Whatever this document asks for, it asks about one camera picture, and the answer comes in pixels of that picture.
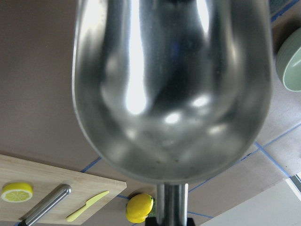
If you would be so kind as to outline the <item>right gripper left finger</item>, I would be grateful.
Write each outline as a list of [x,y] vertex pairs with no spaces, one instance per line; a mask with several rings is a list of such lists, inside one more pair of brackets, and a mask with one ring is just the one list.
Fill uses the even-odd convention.
[[156,218],[155,217],[147,217],[145,220],[145,226],[158,226]]

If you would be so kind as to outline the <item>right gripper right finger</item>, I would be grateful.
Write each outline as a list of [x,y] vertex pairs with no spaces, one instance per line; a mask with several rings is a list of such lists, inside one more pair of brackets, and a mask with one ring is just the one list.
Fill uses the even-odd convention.
[[187,218],[187,226],[195,226],[195,222],[193,218]]

